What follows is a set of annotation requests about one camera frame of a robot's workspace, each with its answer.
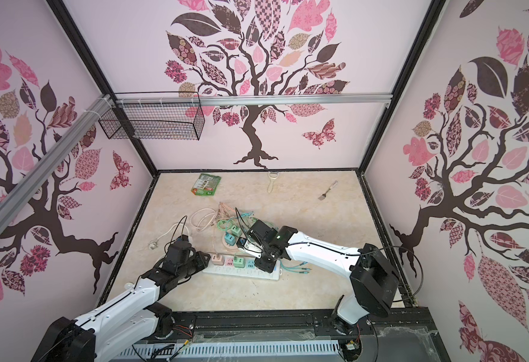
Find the pink charger plug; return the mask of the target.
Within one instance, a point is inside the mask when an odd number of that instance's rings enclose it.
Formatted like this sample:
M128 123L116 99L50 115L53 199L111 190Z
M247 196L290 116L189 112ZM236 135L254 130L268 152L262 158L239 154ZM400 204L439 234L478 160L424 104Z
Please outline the pink charger plug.
M211 256L211 262L213 265L224 265L225 258L221 254L213 254L213 256Z

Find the light green charger plug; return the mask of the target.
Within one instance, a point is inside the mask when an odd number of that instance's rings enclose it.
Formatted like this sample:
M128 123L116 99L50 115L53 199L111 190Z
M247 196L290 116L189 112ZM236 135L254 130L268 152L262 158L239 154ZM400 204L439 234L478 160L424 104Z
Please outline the light green charger plug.
M234 235L234 237L236 238L240 238L243 236L243 231L239 226L231 226L231 228L228 229L228 233Z

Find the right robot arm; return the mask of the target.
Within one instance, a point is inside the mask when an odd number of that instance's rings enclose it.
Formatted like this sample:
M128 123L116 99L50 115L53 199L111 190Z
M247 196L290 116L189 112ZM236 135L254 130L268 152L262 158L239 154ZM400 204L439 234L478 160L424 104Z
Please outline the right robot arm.
M362 318L386 318L395 303L400 273L382 253L365 244L343 247L312 238L293 227L276 230L261 220L244 232L237 246L255 257L256 268L271 273L282 259L306 262L333 272L350 282L350 292L338 301L335 320L349 326Z

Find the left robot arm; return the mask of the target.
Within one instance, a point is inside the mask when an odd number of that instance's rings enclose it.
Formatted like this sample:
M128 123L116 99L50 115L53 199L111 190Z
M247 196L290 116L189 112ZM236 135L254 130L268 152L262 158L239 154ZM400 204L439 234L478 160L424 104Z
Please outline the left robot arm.
M141 339L169 336L172 310L159 301L192 276L204 271L211 256L192 247L183 235L135 285L107 303L78 316L54 321L32 357L33 361L111 361Z

